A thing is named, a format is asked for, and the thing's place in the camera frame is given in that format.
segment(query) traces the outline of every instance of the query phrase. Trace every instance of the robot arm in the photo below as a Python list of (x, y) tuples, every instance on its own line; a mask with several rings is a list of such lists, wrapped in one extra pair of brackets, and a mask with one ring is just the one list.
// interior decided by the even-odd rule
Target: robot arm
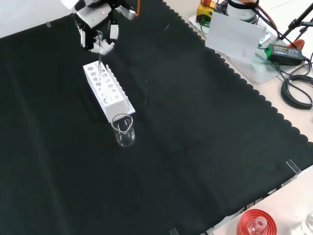
[(75, 13), (75, 24), (80, 33), (81, 46), (103, 55), (113, 49), (114, 40), (118, 36), (118, 25), (113, 17), (113, 11), (119, 11), (129, 20), (136, 16), (136, 12), (126, 4), (125, 0), (61, 0), (61, 2)]

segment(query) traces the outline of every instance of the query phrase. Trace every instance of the white device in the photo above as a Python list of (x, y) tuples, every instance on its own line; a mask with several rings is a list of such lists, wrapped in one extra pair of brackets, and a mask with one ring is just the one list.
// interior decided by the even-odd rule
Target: white device
[[(129, 20), (136, 16), (136, 12), (125, 3), (125, 0), (120, 0), (119, 5), (116, 0), (61, 0), (61, 2), (75, 14), (82, 47), (102, 55), (113, 49), (113, 41), (118, 37), (118, 25), (113, 18), (113, 11), (117, 10)], [(97, 32), (102, 30), (109, 32), (109, 36), (99, 44)]]
[(101, 63), (101, 76), (98, 61), (83, 66), (87, 81), (96, 96), (109, 122), (118, 114), (133, 114), (135, 109), (128, 100), (109, 66)]
[[(232, 0), (232, 1), (235, 3), (244, 5), (244, 3), (239, 1), (239, 0)], [(248, 10), (238, 9), (238, 8), (235, 8), (231, 5), (229, 5), (229, 4), (227, 6), (227, 14), (228, 14), (228, 16), (234, 17), (234, 18), (239, 19), (241, 21), (247, 21), (249, 19), (252, 19), (255, 16), (255, 13), (250, 9), (248, 9)]]

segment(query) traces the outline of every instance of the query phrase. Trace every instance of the red lid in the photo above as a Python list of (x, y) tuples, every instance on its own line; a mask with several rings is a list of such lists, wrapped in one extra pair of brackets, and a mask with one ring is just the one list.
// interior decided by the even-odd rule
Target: red lid
[(259, 209), (251, 209), (243, 213), (237, 226), (237, 235), (249, 235), (249, 232), (248, 232), (249, 222), (252, 219), (255, 219), (259, 216), (264, 217), (268, 222), (267, 235), (277, 235), (277, 226), (273, 218), (269, 214), (267, 214), (265, 211), (262, 211)]

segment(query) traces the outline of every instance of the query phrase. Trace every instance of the yellow object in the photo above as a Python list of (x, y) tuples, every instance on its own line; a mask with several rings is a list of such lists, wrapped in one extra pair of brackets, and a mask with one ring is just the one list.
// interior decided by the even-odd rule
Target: yellow object
[(197, 22), (205, 23), (210, 22), (214, 8), (216, 6), (215, 2), (211, 2), (209, 6), (205, 5), (202, 1), (197, 8)]

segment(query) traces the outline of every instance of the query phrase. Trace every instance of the power adapter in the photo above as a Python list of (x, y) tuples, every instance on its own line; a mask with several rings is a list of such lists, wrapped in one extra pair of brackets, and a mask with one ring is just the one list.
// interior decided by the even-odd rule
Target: power adapter
[(297, 66), (305, 61), (302, 51), (294, 47), (269, 44), (265, 50), (267, 60), (280, 65)]

